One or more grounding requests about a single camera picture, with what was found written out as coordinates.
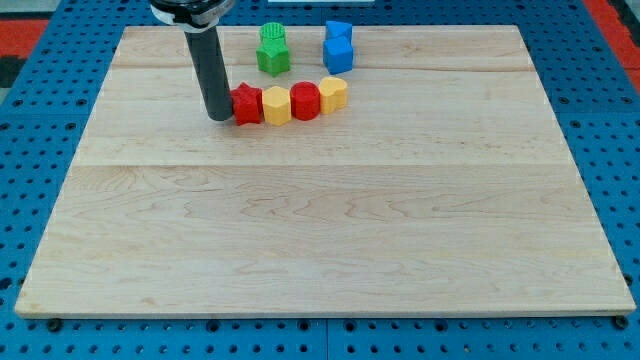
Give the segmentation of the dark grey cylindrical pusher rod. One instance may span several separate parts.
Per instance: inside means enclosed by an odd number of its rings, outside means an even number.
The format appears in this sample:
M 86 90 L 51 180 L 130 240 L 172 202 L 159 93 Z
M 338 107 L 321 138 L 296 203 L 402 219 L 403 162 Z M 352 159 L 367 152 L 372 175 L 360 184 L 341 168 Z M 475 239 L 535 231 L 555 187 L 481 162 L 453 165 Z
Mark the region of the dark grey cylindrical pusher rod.
M 226 121 L 233 115 L 233 105 L 217 28 L 185 37 L 207 115 L 213 121 Z

